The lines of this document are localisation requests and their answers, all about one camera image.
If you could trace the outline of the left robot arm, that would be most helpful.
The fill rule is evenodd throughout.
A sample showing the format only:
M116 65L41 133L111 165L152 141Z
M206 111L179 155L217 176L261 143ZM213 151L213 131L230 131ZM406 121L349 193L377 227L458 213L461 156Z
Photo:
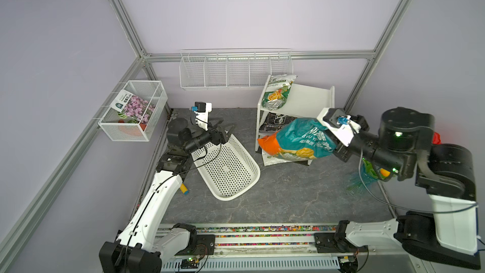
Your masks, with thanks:
M103 272L160 272L165 262L181 252L194 254L203 249L208 255L193 225L177 223L159 241L155 237L172 198L193 170L192 154L207 144L222 147L235 127L217 121L204 130L184 118L169 122L167 149L157 163L149 192L117 239L106 241L99 251Z

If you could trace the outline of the teal orange soil bag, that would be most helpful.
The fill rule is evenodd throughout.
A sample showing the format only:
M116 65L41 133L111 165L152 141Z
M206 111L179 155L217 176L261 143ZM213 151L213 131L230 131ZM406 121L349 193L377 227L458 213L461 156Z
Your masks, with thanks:
M287 161L308 161L332 155L337 144L327 127L314 118L298 118L281 130L258 139L261 149Z

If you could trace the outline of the white fertilizer bag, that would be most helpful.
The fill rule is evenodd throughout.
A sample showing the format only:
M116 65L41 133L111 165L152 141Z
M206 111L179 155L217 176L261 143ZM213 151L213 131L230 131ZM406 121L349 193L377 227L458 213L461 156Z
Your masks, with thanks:
M293 153L279 153L277 155L270 155L264 150L261 151L261 156L263 159L264 166L271 166L275 164L284 164L284 163L298 163L308 165L311 164L311 160L304 159L302 157L298 157Z

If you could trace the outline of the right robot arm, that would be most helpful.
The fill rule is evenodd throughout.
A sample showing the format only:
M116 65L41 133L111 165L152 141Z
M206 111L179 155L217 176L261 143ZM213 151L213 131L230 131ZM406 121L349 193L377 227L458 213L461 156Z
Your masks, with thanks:
M476 184L472 154L455 144L434 144L434 117L405 107L385 111L377 135L362 116L324 108L317 120L337 140L335 155L357 155L399 181L414 179L432 210L409 210L386 222L341 221L335 246L402 248L418 259L479 270Z

